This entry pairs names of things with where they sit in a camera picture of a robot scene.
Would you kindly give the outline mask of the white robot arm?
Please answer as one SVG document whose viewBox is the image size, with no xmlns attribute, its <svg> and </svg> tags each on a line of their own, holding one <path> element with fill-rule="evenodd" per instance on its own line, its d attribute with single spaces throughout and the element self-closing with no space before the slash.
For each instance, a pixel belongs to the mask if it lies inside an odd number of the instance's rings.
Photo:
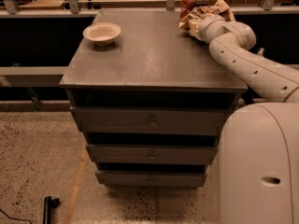
<svg viewBox="0 0 299 224">
<path fill-rule="evenodd" d="M 199 25 L 213 59 L 264 101 L 237 109 L 219 142 L 220 224 L 299 224 L 299 72 L 251 53 L 249 26 L 214 15 Z"/>
</svg>

